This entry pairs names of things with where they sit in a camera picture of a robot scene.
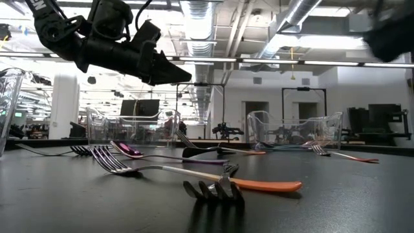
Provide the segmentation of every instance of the ductwork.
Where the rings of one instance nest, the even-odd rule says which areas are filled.
[[[213,20],[215,3],[207,1],[181,1],[181,8],[186,18],[186,37],[188,39],[211,40],[213,36]],[[210,57],[213,55],[213,44],[204,42],[187,43],[190,56]],[[210,66],[195,65],[194,82],[210,83]],[[198,113],[203,119],[206,118],[209,96],[205,89],[195,87],[195,98],[197,99]]]
[[[286,43],[283,41],[284,36],[278,34],[278,32],[302,24],[304,20],[309,16],[309,14],[321,2],[322,0],[291,0],[289,3],[288,10],[281,13],[284,16],[284,18],[281,18],[276,22],[276,33],[271,39],[269,39],[269,42],[266,44],[263,50],[259,54],[257,54],[256,58],[273,58],[274,55],[278,52],[278,50],[282,46],[286,45]]]

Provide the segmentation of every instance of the black table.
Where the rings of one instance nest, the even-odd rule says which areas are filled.
[[[196,203],[182,181],[197,179],[181,174],[148,170],[141,178],[119,177],[90,157],[6,151],[0,159],[0,232],[414,232],[414,158],[344,153],[378,158],[380,164],[310,152],[226,155],[240,165],[238,178],[303,182],[291,194],[245,190],[245,206],[236,207]],[[222,172],[209,164],[118,158],[131,167],[165,161]]]

